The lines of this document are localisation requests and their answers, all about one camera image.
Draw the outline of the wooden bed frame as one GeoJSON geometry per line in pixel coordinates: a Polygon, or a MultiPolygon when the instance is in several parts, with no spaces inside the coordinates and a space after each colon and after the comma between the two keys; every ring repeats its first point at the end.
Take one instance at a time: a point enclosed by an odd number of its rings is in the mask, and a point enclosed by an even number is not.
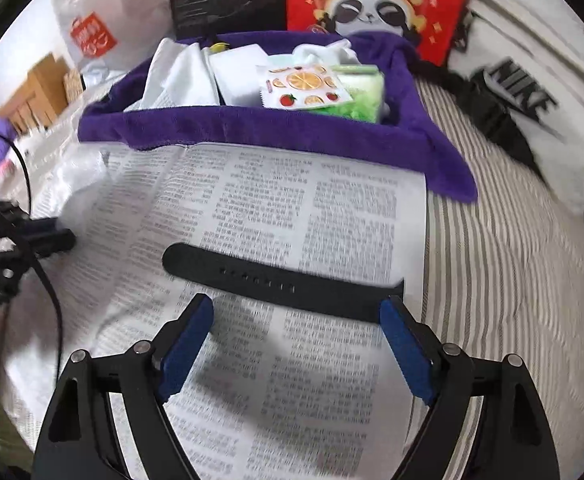
{"type": "Polygon", "coordinates": [[[0,118],[7,119],[21,136],[33,128],[49,128],[84,89],[78,70],[49,53],[30,68],[24,82],[0,107],[0,118]]]}

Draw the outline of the fruit pattern packet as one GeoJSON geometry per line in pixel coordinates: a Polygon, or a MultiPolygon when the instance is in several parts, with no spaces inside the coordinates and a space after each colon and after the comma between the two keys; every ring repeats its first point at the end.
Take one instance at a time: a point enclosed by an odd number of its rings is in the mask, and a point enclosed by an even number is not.
{"type": "Polygon", "coordinates": [[[274,110],[319,110],[353,101],[329,67],[320,64],[258,67],[264,107],[274,110]]]}

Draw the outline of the white glove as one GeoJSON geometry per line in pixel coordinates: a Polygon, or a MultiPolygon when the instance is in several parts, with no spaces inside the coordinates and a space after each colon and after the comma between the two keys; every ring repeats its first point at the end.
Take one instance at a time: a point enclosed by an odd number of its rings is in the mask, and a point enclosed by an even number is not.
{"type": "Polygon", "coordinates": [[[359,65],[357,53],[348,39],[340,39],[321,46],[320,44],[300,44],[292,51],[295,66],[321,64],[325,66],[359,65]]]}

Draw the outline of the white plastic shopping bag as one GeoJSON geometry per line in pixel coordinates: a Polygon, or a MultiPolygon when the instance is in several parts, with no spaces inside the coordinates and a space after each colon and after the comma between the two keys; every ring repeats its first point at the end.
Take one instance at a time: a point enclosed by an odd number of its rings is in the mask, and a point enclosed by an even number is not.
{"type": "Polygon", "coordinates": [[[169,0],[52,0],[52,8],[71,61],[96,78],[135,68],[173,26],[169,0]]]}

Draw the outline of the white tissue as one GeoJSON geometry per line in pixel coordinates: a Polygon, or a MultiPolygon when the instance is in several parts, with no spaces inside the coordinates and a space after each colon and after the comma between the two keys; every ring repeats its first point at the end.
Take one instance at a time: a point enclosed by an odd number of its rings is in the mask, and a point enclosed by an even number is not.
{"type": "Polygon", "coordinates": [[[179,44],[164,38],[152,58],[141,98],[133,101],[126,112],[219,104],[208,50],[201,49],[198,42],[179,44]]]}

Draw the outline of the newspaper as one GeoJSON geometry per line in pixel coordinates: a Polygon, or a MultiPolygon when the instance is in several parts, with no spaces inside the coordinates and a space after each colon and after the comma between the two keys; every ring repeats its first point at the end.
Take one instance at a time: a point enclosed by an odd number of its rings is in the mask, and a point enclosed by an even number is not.
{"type": "Polygon", "coordinates": [[[72,148],[34,196],[73,250],[43,261],[8,321],[5,403],[39,439],[55,361],[152,338],[197,294],[214,322],[165,406],[205,479],[388,479],[412,396],[377,324],[423,287],[421,174],[220,144],[72,148]]]}

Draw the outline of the green wet wipe packet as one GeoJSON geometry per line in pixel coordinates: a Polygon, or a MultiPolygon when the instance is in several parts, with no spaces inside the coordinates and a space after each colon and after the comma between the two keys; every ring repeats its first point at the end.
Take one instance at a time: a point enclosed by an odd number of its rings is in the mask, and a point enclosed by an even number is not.
{"type": "Polygon", "coordinates": [[[334,65],[332,70],[351,100],[318,108],[316,113],[380,124],[386,112],[385,79],[380,68],[375,65],[334,65]]]}

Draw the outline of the white cloth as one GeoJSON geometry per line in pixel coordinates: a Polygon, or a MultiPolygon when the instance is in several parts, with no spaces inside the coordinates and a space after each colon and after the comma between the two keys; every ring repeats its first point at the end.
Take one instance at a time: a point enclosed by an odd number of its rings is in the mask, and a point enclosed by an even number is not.
{"type": "Polygon", "coordinates": [[[262,107],[259,69],[268,62],[267,53],[258,44],[212,54],[209,64],[225,104],[262,107]]]}

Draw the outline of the white Nike waist bag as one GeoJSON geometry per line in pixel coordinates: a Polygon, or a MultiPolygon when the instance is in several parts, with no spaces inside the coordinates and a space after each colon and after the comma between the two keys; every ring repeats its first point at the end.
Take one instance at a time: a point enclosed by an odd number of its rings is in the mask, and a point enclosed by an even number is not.
{"type": "Polygon", "coordinates": [[[542,177],[584,214],[584,21],[565,0],[468,0],[467,9],[449,70],[514,105],[542,177]]]}

